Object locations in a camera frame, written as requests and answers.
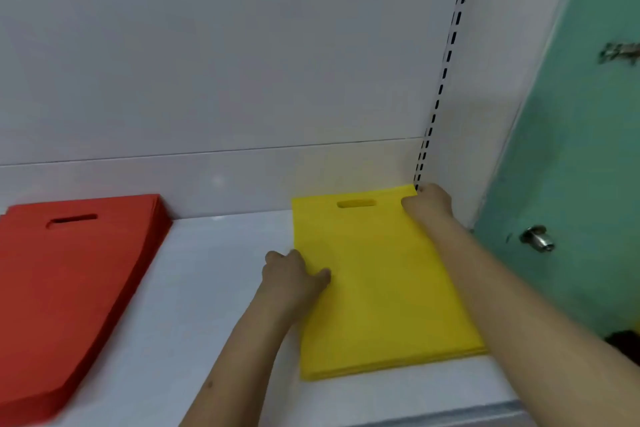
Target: green panel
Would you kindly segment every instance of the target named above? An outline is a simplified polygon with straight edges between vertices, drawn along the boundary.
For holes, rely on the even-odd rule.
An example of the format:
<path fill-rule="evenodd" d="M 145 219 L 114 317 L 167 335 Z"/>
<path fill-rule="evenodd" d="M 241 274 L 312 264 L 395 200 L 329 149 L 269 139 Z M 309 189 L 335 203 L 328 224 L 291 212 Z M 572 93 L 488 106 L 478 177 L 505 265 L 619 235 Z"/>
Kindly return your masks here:
<path fill-rule="evenodd" d="M 476 226 L 482 243 L 605 335 L 640 318 L 640 64 L 598 64 L 640 42 L 640 0 L 571 0 Z M 551 253 L 519 242 L 542 224 Z"/>

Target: stack of red bags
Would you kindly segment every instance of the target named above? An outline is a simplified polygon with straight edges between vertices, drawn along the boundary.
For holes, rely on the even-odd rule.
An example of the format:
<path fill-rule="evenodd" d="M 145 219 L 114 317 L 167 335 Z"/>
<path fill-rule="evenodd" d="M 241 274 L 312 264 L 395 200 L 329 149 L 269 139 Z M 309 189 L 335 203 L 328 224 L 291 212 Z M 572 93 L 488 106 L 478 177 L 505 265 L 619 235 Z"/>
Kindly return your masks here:
<path fill-rule="evenodd" d="M 171 219 L 160 196 L 12 206 L 0 219 L 0 427 L 65 406 Z"/>

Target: yellow bag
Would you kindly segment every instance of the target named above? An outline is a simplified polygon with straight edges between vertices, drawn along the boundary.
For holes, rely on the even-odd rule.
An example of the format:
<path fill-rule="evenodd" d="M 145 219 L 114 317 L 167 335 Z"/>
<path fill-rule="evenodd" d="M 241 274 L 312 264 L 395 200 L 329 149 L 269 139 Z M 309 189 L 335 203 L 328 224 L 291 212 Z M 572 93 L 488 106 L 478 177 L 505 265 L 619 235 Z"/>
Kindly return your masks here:
<path fill-rule="evenodd" d="M 292 200 L 308 271 L 332 270 L 304 324 L 302 379 L 485 351 L 433 244 L 402 209 L 412 195 L 407 185 Z"/>

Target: metal door latch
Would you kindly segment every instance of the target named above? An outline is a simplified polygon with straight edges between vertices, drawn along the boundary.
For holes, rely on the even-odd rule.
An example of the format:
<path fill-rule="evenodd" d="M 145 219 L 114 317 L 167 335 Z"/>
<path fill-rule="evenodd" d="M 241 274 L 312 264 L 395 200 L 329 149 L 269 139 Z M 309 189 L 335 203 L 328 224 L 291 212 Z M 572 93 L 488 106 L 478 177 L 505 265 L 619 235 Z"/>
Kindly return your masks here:
<path fill-rule="evenodd" d="M 556 244 L 551 237 L 547 235 L 547 227 L 544 225 L 527 228 L 522 235 L 520 235 L 520 241 L 522 243 L 528 243 L 534 250 L 540 253 L 553 252 L 554 248 L 556 248 Z"/>
<path fill-rule="evenodd" d="M 635 65 L 640 58 L 640 43 L 638 42 L 608 42 L 600 52 L 600 64 L 614 59 L 628 59 Z"/>

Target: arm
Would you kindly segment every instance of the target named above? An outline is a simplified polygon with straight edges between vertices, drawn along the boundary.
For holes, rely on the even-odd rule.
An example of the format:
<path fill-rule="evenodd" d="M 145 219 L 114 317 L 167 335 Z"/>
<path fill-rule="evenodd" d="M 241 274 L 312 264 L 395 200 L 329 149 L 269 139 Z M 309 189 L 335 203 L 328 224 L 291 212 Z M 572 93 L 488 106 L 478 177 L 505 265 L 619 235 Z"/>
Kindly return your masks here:
<path fill-rule="evenodd" d="M 442 188 L 430 184 L 403 206 L 433 241 L 484 342 L 540 427 L 640 424 L 640 368 L 487 252 L 453 218 Z"/>
<path fill-rule="evenodd" d="M 229 336 L 181 427 L 254 427 L 276 353 L 292 326 L 329 284 L 328 269 L 305 271 L 300 253 L 269 252 L 262 283 Z"/>

